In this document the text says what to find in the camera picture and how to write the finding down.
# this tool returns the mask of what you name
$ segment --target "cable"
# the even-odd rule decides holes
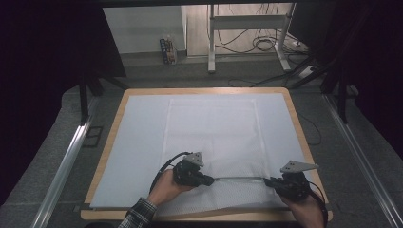
[[[308,55],[308,58],[306,58],[304,61],[302,61],[302,63],[300,63],[298,66],[296,66],[296,67],[293,69],[292,74],[291,74],[291,77],[292,77],[292,76],[295,76],[295,75],[297,75],[299,72],[301,72],[302,70],[300,70],[300,69],[301,69],[302,67],[306,66],[306,64],[310,63],[310,62],[313,60],[313,58],[314,58],[313,56]],[[289,87],[287,86],[287,83],[288,83],[288,80],[289,80],[291,77],[288,77],[288,78],[284,79],[284,82],[283,82],[283,84],[282,84],[283,87],[289,88]]]
[[[287,86],[288,79],[289,79],[291,76],[293,76],[293,75],[295,74],[295,72],[297,72],[301,67],[305,66],[305,64],[308,63],[308,62],[310,62],[310,61],[311,61],[311,58],[307,58],[307,59],[305,59],[302,63],[300,63],[298,66],[296,66],[292,71],[287,72],[287,73],[285,73],[285,74],[281,74],[281,75],[272,77],[272,78],[265,79],[265,80],[260,81],[260,82],[257,82],[257,83],[255,83],[255,82],[250,82],[250,81],[246,81],[246,80],[242,80],[242,79],[230,79],[230,80],[228,80],[228,84],[229,84],[230,86],[232,86],[232,87],[235,87],[235,86],[231,85],[231,82],[232,82],[232,81],[241,81],[241,82],[245,82],[245,83],[251,83],[252,85],[250,85],[249,87],[255,87],[255,86],[258,86],[258,85],[261,85],[261,84],[273,82],[273,81],[275,81],[275,80],[279,80],[279,79],[281,79],[281,78],[284,78],[285,81],[283,82],[283,87],[286,87],[286,86]]]
[[[296,37],[294,37],[293,35],[291,35],[288,32],[285,34],[285,36],[288,36],[288,37],[290,37],[291,39],[293,39],[295,41],[299,41],[299,39],[297,39]]]
[[[264,4],[261,4],[260,8],[256,11],[255,14],[258,14],[259,11],[263,11],[263,9],[264,9]],[[217,14],[220,14],[220,5],[217,5]],[[207,25],[207,27],[206,27],[207,37],[208,37],[208,39],[210,39],[209,27],[208,27],[208,6],[207,6],[207,11],[206,11],[206,18],[207,18],[207,22],[206,22],[206,25]],[[274,45],[275,45],[276,42],[271,40],[271,39],[276,39],[276,38],[271,37],[271,36],[260,36],[261,29],[259,30],[259,34],[255,35],[256,37],[252,41],[253,48],[251,48],[251,49],[248,49],[248,50],[245,50],[245,51],[237,51],[237,50],[233,50],[233,49],[231,49],[229,47],[224,47],[224,46],[226,46],[228,44],[231,44],[232,42],[236,41],[240,36],[242,36],[242,34],[244,34],[248,30],[249,29],[245,29],[240,34],[238,34],[235,38],[233,38],[232,40],[230,40],[228,42],[223,42],[222,41],[221,33],[218,30],[219,40],[220,40],[222,46],[215,45],[215,47],[216,48],[223,48],[223,49],[229,50],[229,51],[234,52],[234,53],[239,53],[239,54],[249,53],[249,52],[251,52],[251,51],[253,51],[255,49],[258,49],[260,51],[269,51],[270,49],[274,48]],[[259,45],[262,44],[262,43],[269,43],[271,46],[267,47],[267,48],[260,47]]]
[[[228,9],[232,12],[232,15],[235,15],[235,13],[231,10],[231,4],[228,4]]]
[[[323,216],[323,227],[326,227],[327,223],[328,223],[328,219],[329,219],[329,212],[326,208],[325,198],[323,196],[322,191],[316,184],[314,184],[312,182],[309,182],[309,183],[313,184],[317,188],[317,190],[319,190],[320,195],[322,196],[322,199],[321,199],[312,189],[310,190],[309,195],[317,201],[317,204],[319,205],[320,211],[322,212],[322,216]]]
[[[320,131],[319,131],[319,129],[317,128],[317,125],[316,125],[314,122],[310,121],[308,118],[304,117],[300,112],[296,111],[296,113],[297,113],[300,117],[302,117],[302,119],[304,119],[305,121],[311,123],[311,125],[317,130],[317,134],[318,134],[318,136],[319,136],[319,141],[318,141],[318,142],[315,142],[315,143],[308,142],[308,144],[310,144],[310,145],[319,145],[319,144],[321,144],[321,143],[322,143],[322,134],[320,134]]]
[[[325,201],[325,196],[323,195],[323,192],[322,192],[322,190],[320,190],[319,186],[317,186],[317,185],[314,184],[313,182],[310,182],[310,181],[308,181],[308,182],[311,183],[314,187],[317,188],[317,190],[318,190],[319,193],[320,193],[320,196],[322,197],[322,200]]]

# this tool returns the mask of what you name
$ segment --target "plaid sleeve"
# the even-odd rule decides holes
[[[150,201],[140,198],[139,201],[128,210],[119,228],[145,228],[151,222],[156,210],[157,207]]]

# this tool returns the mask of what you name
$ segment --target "aluminum rail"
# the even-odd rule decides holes
[[[379,177],[376,175],[375,171],[371,167],[371,164],[367,160],[364,152],[362,151],[358,141],[355,139],[353,132],[350,127],[345,124],[341,118],[338,116],[336,111],[336,103],[333,99],[332,95],[323,95],[323,99],[326,101],[330,112],[332,113],[333,118],[336,121],[336,124],[343,136],[344,140],[348,144],[350,151],[352,152],[355,161],[360,168],[362,174],[364,175],[367,183],[370,185],[371,190],[374,193],[380,207],[382,208],[383,213],[386,216],[386,219],[391,224],[393,228],[403,227],[403,220],[400,216],[400,213],[393,202],[391,196],[388,191],[383,186],[382,182],[379,180]]]
[[[54,176],[53,181],[48,189],[48,192],[45,195],[41,206],[39,207],[38,213],[36,214],[33,223],[30,226],[31,228],[47,227],[54,207],[59,200],[59,197],[67,181],[68,175],[75,162],[75,159],[77,158],[77,154],[80,151],[81,145],[83,144],[83,141],[86,137],[86,133],[91,125],[95,113],[95,108],[98,105],[99,100],[100,98],[98,97],[92,98],[89,104],[88,120],[84,125],[78,126],[73,139],[71,140],[71,143],[67,149],[67,152],[63,157],[62,163],[60,164],[59,169],[57,170],[57,173]]]

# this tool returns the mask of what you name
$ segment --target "human hand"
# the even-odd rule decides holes
[[[299,202],[292,202],[281,197],[281,201],[287,204],[293,212],[296,221],[304,228],[323,228],[323,215],[317,201],[308,196],[307,199]]]
[[[192,186],[178,185],[174,182],[172,169],[167,169],[163,171],[147,199],[154,205],[159,206],[173,200],[180,193],[190,191],[193,188]]]

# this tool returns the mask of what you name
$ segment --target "gray floor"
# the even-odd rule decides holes
[[[122,81],[137,88],[227,87],[232,84],[250,86],[250,83],[229,82],[229,80],[259,82],[282,74],[275,56],[218,58],[215,74],[207,73],[206,58],[182,57],[175,66],[155,64],[160,63],[155,58],[161,58],[161,56],[124,55],[127,78]],[[291,95],[314,160],[321,166],[318,172],[335,217],[329,223],[329,227],[390,227],[319,93],[320,82],[321,79],[317,79],[300,89],[292,90]],[[283,84],[284,80],[277,80],[260,86],[282,86]],[[100,141],[98,145],[81,149],[48,222],[48,227],[84,227],[89,223],[80,218],[79,210],[124,93],[115,85],[106,82],[103,82],[103,85],[106,91],[101,97],[92,123],[92,126],[103,128]],[[59,116],[37,156],[0,209],[0,227],[2,228],[29,227],[33,222],[80,121],[77,87],[65,93],[62,104]],[[354,100],[349,100],[347,103],[347,115],[350,121],[349,126],[354,131],[375,173],[402,211],[402,160],[361,115],[355,107]],[[93,143],[91,139],[85,141],[87,145]],[[116,225],[118,221],[111,221],[111,223]],[[270,227],[270,224],[261,223],[259,227]]]

